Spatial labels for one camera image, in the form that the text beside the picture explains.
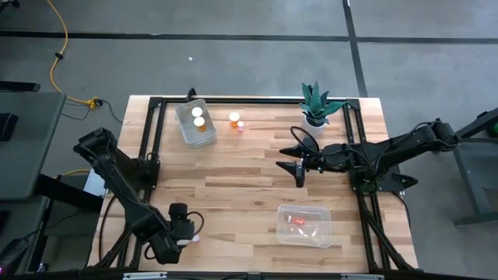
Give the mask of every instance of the wood grain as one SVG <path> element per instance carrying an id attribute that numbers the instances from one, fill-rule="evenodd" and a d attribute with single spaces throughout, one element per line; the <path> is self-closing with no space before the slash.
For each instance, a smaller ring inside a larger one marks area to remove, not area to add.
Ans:
<path id="1" fill-rule="evenodd" d="M 142 137 L 149 96 L 130 96 L 121 129 L 119 148 L 136 157 Z M 378 142 L 388 137 L 379 99 L 360 99 L 366 137 Z M 278 150 L 295 145 L 289 132 L 300 125 L 303 115 L 295 105 L 208 104 L 217 130 L 217 142 L 200 149 L 184 143 L 174 115 L 176 104 L 168 104 L 160 148 L 161 169 L 151 204 L 164 216 L 172 202 L 185 202 L 189 210 L 205 216 L 201 240 L 187 247 L 179 264 L 160 265 L 141 258 L 143 270 L 168 271 L 367 271 L 363 235 L 356 196 L 349 190 L 346 174 L 307 173 L 305 188 L 294 187 L 293 178 L 275 165 L 292 160 Z M 245 123 L 239 133 L 230 127 L 228 114 L 236 110 Z M 155 131 L 157 115 L 154 116 Z M 343 112 L 330 116 L 321 146 L 343 143 Z M 353 125 L 356 139 L 356 126 Z M 107 196 L 103 206 L 109 202 Z M 392 194 L 379 194 L 385 232 L 407 262 L 416 266 L 412 238 L 403 204 Z M 275 236 L 276 210 L 281 204 L 329 208 L 332 246 L 328 249 L 282 245 Z M 121 234 L 124 212 L 119 203 L 110 209 L 103 233 L 103 250 L 110 249 Z M 98 232 L 90 264 L 98 260 Z M 377 263 L 380 253 L 373 238 Z"/>

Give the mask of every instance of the plastic bin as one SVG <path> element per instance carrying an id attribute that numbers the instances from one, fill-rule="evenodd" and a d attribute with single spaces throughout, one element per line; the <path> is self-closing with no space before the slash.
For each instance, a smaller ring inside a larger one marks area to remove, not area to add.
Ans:
<path id="1" fill-rule="evenodd" d="M 280 205 L 276 234 L 277 240 L 282 244 L 329 248 L 332 242 L 330 210 Z"/>
<path id="2" fill-rule="evenodd" d="M 201 107 L 202 109 L 201 117 L 205 120 L 205 131 L 203 132 L 198 131 L 194 125 L 195 118 L 192 116 L 192 109 L 194 107 Z M 185 143 L 187 143 L 190 148 L 198 149 L 216 141 L 216 129 L 209 116 L 204 100 L 194 100 L 178 106 L 176 115 L 180 122 L 181 134 L 184 136 Z"/>

